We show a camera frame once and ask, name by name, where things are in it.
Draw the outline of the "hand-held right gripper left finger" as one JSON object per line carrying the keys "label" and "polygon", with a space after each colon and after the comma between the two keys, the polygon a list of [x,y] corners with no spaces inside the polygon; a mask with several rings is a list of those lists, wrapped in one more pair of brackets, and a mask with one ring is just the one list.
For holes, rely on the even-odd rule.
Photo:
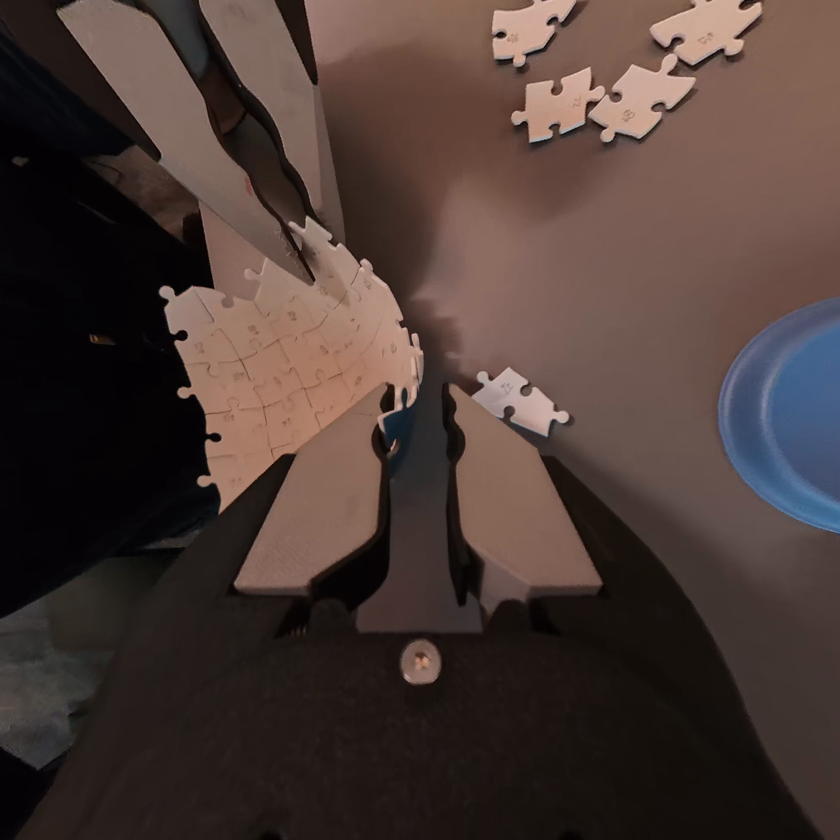
{"label": "hand-held right gripper left finger", "polygon": [[304,444],[234,580],[241,595],[341,602],[355,611],[389,569],[389,463],[379,419],[394,387],[367,396]]}

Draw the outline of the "blue round plastic dish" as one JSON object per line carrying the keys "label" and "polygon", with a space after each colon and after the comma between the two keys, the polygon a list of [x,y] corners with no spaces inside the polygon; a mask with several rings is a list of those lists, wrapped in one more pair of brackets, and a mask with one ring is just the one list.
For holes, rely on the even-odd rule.
{"label": "blue round plastic dish", "polygon": [[764,501],[839,532],[839,298],[756,335],[729,368],[718,428],[740,478]]}

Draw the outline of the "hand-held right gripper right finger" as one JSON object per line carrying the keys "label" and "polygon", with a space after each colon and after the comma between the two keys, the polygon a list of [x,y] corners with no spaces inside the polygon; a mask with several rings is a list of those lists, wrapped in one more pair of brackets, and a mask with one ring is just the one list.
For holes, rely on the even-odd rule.
{"label": "hand-held right gripper right finger", "polygon": [[539,451],[444,384],[448,570],[457,604],[591,596],[602,577]]}

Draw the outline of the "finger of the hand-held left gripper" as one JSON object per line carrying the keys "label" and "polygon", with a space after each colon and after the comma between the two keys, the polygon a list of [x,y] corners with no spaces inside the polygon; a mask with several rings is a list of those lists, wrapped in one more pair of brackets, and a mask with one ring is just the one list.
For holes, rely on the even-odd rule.
{"label": "finger of the hand-held left gripper", "polygon": [[267,140],[247,153],[261,197],[287,221],[311,217],[345,240],[343,210],[306,3],[200,1],[199,22],[236,99]]}
{"label": "finger of the hand-held left gripper", "polygon": [[161,165],[279,267],[314,277],[291,231],[264,201],[159,21],[121,2],[79,1],[58,18],[150,138]]}

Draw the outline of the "partly built white puzzle ball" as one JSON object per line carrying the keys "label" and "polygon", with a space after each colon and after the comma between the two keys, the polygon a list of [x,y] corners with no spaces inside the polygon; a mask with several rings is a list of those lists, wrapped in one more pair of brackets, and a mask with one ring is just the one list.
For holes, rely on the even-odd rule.
{"label": "partly built white puzzle ball", "polygon": [[387,445],[418,396],[424,352],[384,281],[307,217],[290,223],[309,257],[309,285],[265,259],[254,300],[220,290],[162,287],[164,315],[205,416],[206,473],[224,511],[281,456],[301,446],[379,385],[395,406],[379,426]]}

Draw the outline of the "white puzzle piece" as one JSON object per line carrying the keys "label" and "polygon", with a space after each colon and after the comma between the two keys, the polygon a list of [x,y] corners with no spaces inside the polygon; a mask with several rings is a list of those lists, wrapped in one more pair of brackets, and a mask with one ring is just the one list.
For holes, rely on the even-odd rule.
{"label": "white puzzle piece", "polygon": [[657,105],[672,109],[694,87],[695,77],[672,76],[677,56],[667,54],[657,71],[632,64],[613,85],[613,100],[605,95],[589,113],[589,118],[602,126],[601,141],[612,142],[618,134],[641,140],[662,119],[654,110]]}
{"label": "white puzzle piece", "polygon": [[525,87],[524,107],[511,113],[511,124],[528,127],[531,144],[551,140],[553,129],[569,133],[583,126],[590,103],[606,94],[603,86],[592,87],[592,68],[586,67],[562,77],[560,92],[554,92],[553,80],[530,82]]}
{"label": "white puzzle piece", "polygon": [[496,377],[479,371],[480,389],[473,399],[496,418],[503,419],[511,410],[510,421],[528,431],[547,437],[552,424],[567,424],[571,415],[555,407],[554,401],[529,380],[508,367]]}
{"label": "white puzzle piece", "polygon": [[722,51],[734,57],[742,51],[741,33],[758,20],[761,2],[741,7],[740,1],[692,1],[691,8],[650,27],[653,40],[664,49],[676,39],[674,54],[693,67]]}
{"label": "white puzzle piece", "polygon": [[529,54],[545,48],[555,25],[561,25],[575,5],[575,1],[533,1],[520,9],[495,10],[491,20],[494,60],[522,67]]}

